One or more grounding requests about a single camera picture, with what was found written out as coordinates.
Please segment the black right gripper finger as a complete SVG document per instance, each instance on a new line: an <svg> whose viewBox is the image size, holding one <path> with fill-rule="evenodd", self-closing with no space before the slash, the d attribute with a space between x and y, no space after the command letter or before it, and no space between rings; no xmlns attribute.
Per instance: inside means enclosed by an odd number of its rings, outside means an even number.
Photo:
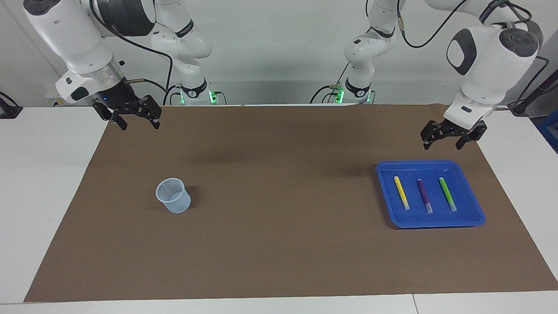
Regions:
<svg viewBox="0 0 558 314"><path fill-rule="evenodd" d="M108 107L101 104L100 102L94 102L92 104L92 107L95 109L96 113L103 121L110 121L112 123L115 123L121 130L126 131L128 124L120 115L117 109L111 112Z"/></svg>
<svg viewBox="0 0 558 314"><path fill-rule="evenodd" d="M154 129L160 128L162 109L151 95L138 99L138 115L147 119Z"/></svg>

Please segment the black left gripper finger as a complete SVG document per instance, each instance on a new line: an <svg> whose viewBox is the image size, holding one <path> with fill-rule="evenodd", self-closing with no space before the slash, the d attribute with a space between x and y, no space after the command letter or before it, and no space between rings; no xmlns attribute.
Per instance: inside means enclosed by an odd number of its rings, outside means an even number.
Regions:
<svg viewBox="0 0 558 314"><path fill-rule="evenodd" d="M455 147L461 150L467 143L478 141L487 130L487 125L483 120L480 120L471 130L459 130L459 139L455 143Z"/></svg>
<svg viewBox="0 0 558 314"><path fill-rule="evenodd" d="M425 127L420 132L420 137L423 141L423 146L425 150L430 149L430 146L438 140L444 138L444 132L442 131L442 123L437 123L436 121L429 121Z"/></svg>

